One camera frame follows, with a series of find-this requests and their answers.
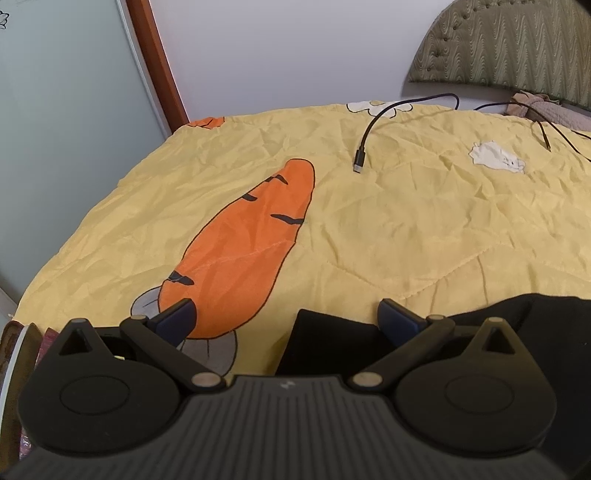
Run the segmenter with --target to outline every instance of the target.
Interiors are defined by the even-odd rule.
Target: black cable
[[[363,137],[361,138],[361,143],[359,144],[359,148],[357,152],[355,152],[355,160],[353,162],[353,171],[357,173],[361,173],[361,169],[363,168],[363,162],[365,161],[365,142],[368,139],[369,132],[374,127],[375,123],[385,114],[388,110],[395,108],[400,105],[404,105],[405,103],[411,102],[425,102],[427,100],[433,100],[435,98],[442,98],[442,97],[454,97],[456,99],[456,107],[454,110],[457,110],[460,106],[460,98],[455,93],[438,93],[437,95],[431,95],[428,97],[422,98],[411,98],[409,100],[401,100],[400,102],[393,103],[392,105],[388,105],[384,108],[380,113],[378,113],[375,117],[372,118],[371,122],[369,123],[368,127],[365,129],[365,133],[363,133]]]
[[[549,152],[551,152],[552,149],[550,148],[550,140],[548,140],[548,135],[546,135],[546,131],[544,130],[544,126],[542,125],[542,122],[537,120],[536,123],[540,126],[540,130],[542,130],[542,136],[544,137],[544,142],[546,144],[546,148],[548,149]]]
[[[485,103],[484,105],[481,105],[481,106],[478,106],[478,107],[476,107],[476,108],[474,109],[474,111],[481,110],[481,109],[483,109],[483,108],[486,108],[486,107],[488,107],[488,106],[499,106],[499,105],[521,105],[521,106],[524,106],[524,107],[526,107],[526,108],[530,109],[532,112],[535,112],[537,115],[539,115],[540,117],[542,117],[542,118],[543,118],[543,120],[544,120],[545,122],[548,122],[548,123],[550,124],[550,126],[551,126],[552,128],[554,128],[554,130],[556,130],[556,131],[557,131],[557,132],[560,134],[560,136],[566,140],[566,143],[568,143],[568,144],[570,145],[570,147],[571,147],[571,148],[572,148],[572,149],[573,149],[575,152],[577,152],[577,153],[578,153],[579,155],[581,155],[583,158],[585,158],[586,160],[588,160],[588,161],[590,161],[590,162],[591,162],[591,158],[587,158],[587,157],[585,157],[585,155],[583,155],[583,154],[582,154],[582,153],[581,153],[581,152],[580,152],[580,151],[577,149],[577,147],[575,147],[575,146],[572,144],[572,142],[571,142],[571,141],[570,141],[570,140],[569,140],[569,139],[566,137],[566,135],[564,135],[564,134],[563,134],[563,133],[562,133],[562,132],[561,132],[561,131],[560,131],[560,130],[559,130],[557,127],[556,127],[556,125],[554,125],[554,124],[553,124],[553,123],[552,123],[550,120],[548,120],[548,119],[547,119],[547,118],[546,118],[544,115],[542,115],[542,114],[541,114],[539,111],[537,111],[537,110],[536,110],[535,108],[533,108],[531,105],[527,105],[526,103],[521,103],[521,102],[518,102],[517,100],[512,100],[512,101],[510,101],[510,102],[494,102],[494,103]],[[579,135],[581,135],[581,136],[583,136],[583,137],[587,137],[587,138],[588,138],[588,136],[587,136],[587,135],[585,135],[585,134],[581,134],[581,133],[579,133],[579,132],[575,132],[575,133],[577,133],[577,134],[579,134]]]
[[[582,134],[581,132],[577,132],[576,130],[573,130],[572,128],[570,129],[570,131],[571,131],[572,133],[574,133],[574,134],[580,135],[581,137],[585,137],[585,138],[587,138],[587,139],[591,140],[591,137],[590,137],[590,136],[588,136],[588,135],[585,135],[585,134]]]

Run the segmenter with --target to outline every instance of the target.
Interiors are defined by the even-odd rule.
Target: green tufted headboard
[[[575,0],[456,0],[427,32],[409,81],[546,93],[591,110],[591,15]]]

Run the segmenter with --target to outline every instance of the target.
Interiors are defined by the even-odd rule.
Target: cable plug
[[[363,168],[364,161],[365,161],[365,149],[358,148],[357,152],[355,152],[355,161],[353,162],[353,171],[355,173],[361,173],[361,169]]]

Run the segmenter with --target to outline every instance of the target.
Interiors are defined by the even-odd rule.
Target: white wall
[[[396,100],[451,91],[461,108],[504,100],[484,87],[406,85],[421,40],[452,0],[151,0],[191,119]],[[452,105],[453,100],[440,100]]]
[[[17,304],[0,289],[0,332],[4,330],[5,325],[10,322],[16,311]]]
[[[164,137],[115,0],[0,9],[11,15],[0,30],[0,288],[18,300]]]

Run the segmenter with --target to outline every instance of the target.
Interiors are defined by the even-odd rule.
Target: ribbed black surface
[[[386,401],[336,378],[238,377],[188,403],[157,440],[103,459],[40,449],[7,480],[561,480],[536,452],[501,460],[456,458],[404,431]]]

